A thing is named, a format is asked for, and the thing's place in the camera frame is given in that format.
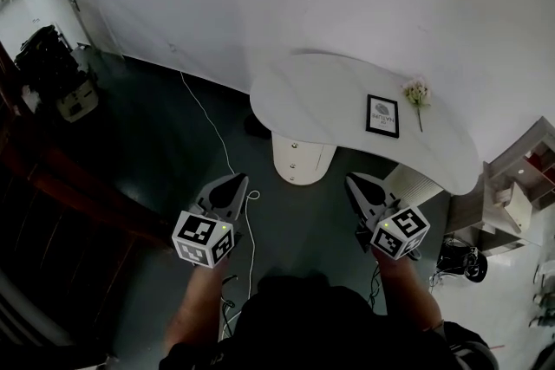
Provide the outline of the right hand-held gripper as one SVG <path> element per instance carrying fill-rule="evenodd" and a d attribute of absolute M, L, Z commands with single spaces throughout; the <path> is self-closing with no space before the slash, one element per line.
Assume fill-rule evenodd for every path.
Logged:
<path fill-rule="evenodd" d="M 382 180 L 360 172 L 345 177 L 345 189 L 359 223 L 355 237 L 367 252 L 372 247 L 398 260 L 421 259 L 419 246 L 430 223 L 416 206 L 397 197 Z"/>

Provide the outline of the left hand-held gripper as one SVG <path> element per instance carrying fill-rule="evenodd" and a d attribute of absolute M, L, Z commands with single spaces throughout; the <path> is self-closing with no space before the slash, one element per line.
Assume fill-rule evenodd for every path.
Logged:
<path fill-rule="evenodd" d="M 226 175 L 203 186 L 186 211 L 180 213 L 172 240 L 180 259 L 215 268 L 235 246 L 235 223 L 245 207 L 249 178 Z"/>

